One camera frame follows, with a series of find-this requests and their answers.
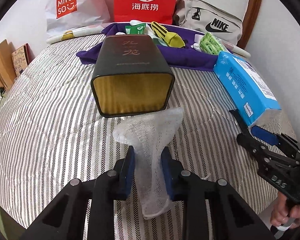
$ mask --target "white wall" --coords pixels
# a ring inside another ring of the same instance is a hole
[[[246,50],[300,142],[300,27],[279,0],[262,0]]]
[[[0,42],[11,42],[11,49],[28,43],[37,56],[47,46],[45,4],[46,0],[17,0],[0,21]]]

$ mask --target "finger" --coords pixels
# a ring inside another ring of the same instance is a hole
[[[272,213],[271,213],[271,219],[280,222],[280,224],[285,224],[286,222],[288,222],[289,218],[284,217],[277,210],[273,210]]]
[[[294,228],[297,228],[298,225],[296,225],[295,223],[292,223],[291,227],[289,227],[289,229],[294,229]]]
[[[275,227],[281,226],[281,222],[277,221],[276,219],[272,219],[272,218],[270,220],[270,224],[275,226]]]
[[[290,217],[300,219],[300,206],[294,206],[290,211]]]
[[[284,217],[288,216],[289,214],[289,210],[286,206],[286,202],[287,202],[287,197],[281,192],[278,192],[277,210]]]

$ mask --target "human hand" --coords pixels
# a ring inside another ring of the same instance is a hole
[[[296,219],[290,228],[296,228],[300,225],[300,206],[294,206],[289,213],[286,201],[287,197],[281,192],[278,192],[278,198],[271,213],[270,223],[276,227],[281,226],[281,224],[288,222],[288,214],[290,214],[290,217]]]

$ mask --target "nike backpack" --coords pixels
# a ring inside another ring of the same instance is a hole
[[[211,32],[234,45],[242,35],[242,21],[202,0],[179,0],[173,16],[180,27]]]

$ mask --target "fabric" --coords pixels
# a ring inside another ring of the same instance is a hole
[[[102,31],[106,36],[115,35],[118,32],[125,32],[126,23],[113,23]],[[184,49],[164,47],[158,45],[158,49],[166,59],[169,66],[180,67],[186,69],[213,71],[213,67],[217,62],[218,56],[201,53],[193,48],[194,36],[198,32],[182,29],[174,26],[165,25],[169,32],[178,33],[183,40],[186,41]],[[98,58],[102,43],[91,48],[88,51],[79,51],[77,56],[82,64],[95,64]]]
[[[91,35],[45,48],[0,109],[0,206],[25,228],[71,179],[95,179],[127,152],[126,145],[114,142],[112,132],[129,117],[99,114],[90,87],[94,64],[83,65],[75,55],[103,39]],[[260,213],[277,193],[257,175],[258,164],[236,142],[240,128],[229,113],[233,101],[213,72],[172,71],[176,81],[168,108],[184,109],[181,127],[168,145],[172,157],[201,178],[226,179]],[[264,128],[295,138],[284,113]],[[269,149],[280,153],[276,147]],[[114,202],[116,240],[181,239],[182,219],[177,202],[160,217],[144,220],[135,184],[127,201]]]

